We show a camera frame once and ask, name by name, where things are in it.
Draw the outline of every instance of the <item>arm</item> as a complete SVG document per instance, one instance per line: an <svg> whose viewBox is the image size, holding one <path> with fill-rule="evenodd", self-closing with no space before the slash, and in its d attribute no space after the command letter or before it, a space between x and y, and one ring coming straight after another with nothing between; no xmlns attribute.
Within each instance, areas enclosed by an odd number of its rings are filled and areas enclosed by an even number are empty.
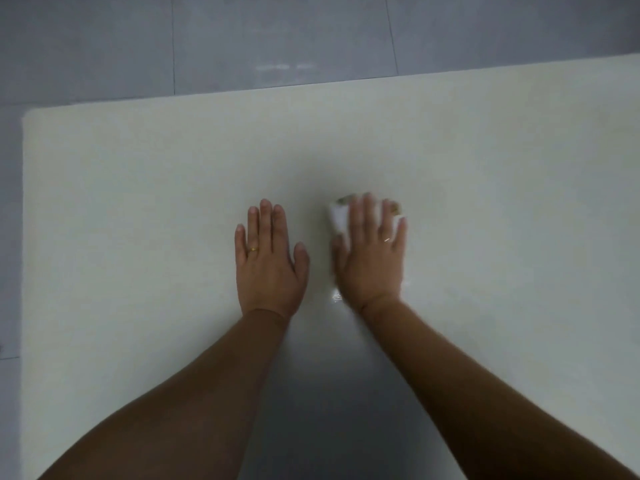
<svg viewBox="0 0 640 480"><path fill-rule="evenodd" d="M109 416L41 477L235 479L269 364L307 286L302 245L289 259L280 206L263 200L236 229L236 281L243 317L176 375Z"/></svg>
<svg viewBox="0 0 640 480"><path fill-rule="evenodd" d="M350 208L352 248L333 243L343 297L409 382L469 479L636 479L603 450L567 428L473 361L400 300L406 221L395 241L383 203Z"/></svg>

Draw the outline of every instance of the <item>right hand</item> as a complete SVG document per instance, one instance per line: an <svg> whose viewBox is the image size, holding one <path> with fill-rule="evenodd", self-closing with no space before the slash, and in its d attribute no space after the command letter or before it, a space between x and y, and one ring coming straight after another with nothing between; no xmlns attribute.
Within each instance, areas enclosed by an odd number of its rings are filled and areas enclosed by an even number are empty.
<svg viewBox="0 0 640 480"><path fill-rule="evenodd" d="M349 204L347 250L342 235L332 241L333 273L342 297L362 315L375 303L400 298L403 279L406 218L403 217L393 239L391 202L382 202L382 219L376 224L374 200L369 193Z"/></svg>

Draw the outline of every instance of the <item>hand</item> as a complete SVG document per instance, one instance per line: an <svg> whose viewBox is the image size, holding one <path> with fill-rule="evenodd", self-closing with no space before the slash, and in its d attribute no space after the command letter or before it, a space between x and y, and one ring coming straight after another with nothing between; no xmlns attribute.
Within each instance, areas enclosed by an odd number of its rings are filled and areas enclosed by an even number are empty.
<svg viewBox="0 0 640 480"><path fill-rule="evenodd" d="M309 255L302 242L289 256L289 232L284 209L262 199L260 211L249 209L248 230L236 227L236 284L243 315L268 310L287 323L298 311L307 288Z"/></svg>
<svg viewBox="0 0 640 480"><path fill-rule="evenodd" d="M376 224L371 194L355 198L349 204L348 251L342 235L332 241L333 273L342 297L357 313L375 302L400 298L403 277L406 218L398 224L393 237L391 202L382 202L381 224Z"/></svg>

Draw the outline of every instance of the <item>gray floor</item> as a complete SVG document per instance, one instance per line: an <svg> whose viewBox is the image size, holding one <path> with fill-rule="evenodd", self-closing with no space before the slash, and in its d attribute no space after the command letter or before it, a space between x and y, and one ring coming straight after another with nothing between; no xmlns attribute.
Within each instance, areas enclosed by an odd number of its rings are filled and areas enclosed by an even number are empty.
<svg viewBox="0 0 640 480"><path fill-rule="evenodd" d="M0 0L0 478L20 478L26 109L638 51L640 0Z"/></svg>

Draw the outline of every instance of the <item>white sheet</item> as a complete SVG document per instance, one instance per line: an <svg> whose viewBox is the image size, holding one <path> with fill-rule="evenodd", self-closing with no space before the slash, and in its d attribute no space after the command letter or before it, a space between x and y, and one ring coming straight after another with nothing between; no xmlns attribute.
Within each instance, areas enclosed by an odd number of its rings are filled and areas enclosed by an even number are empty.
<svg viewBox="0 0 640 480"><path fill-rule="evenodd" d="M325 206L364 190L409 218L412 306L640 471L638 88L630 55L28 113L25 478L238 317L233 233L263 196L312 279L243 475L459 477L331 301Z"/></svg>

